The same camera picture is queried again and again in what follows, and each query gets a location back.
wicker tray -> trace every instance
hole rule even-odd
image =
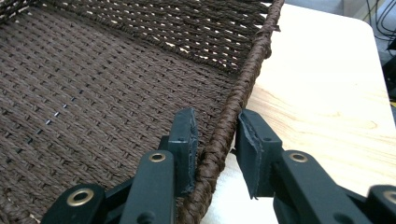
[[[37,223],[78,183],[118,185],[194,107],[196,186],[178,222],[199,223],[282,5],[0,1],[0,221]]]

woven basket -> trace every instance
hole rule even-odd
[[[196,186],[177,216],[199,223],[271,54],[283,0],[263,2],[0,1],[0,221],[37,223],[76,184],[130,178],[194,107]]]

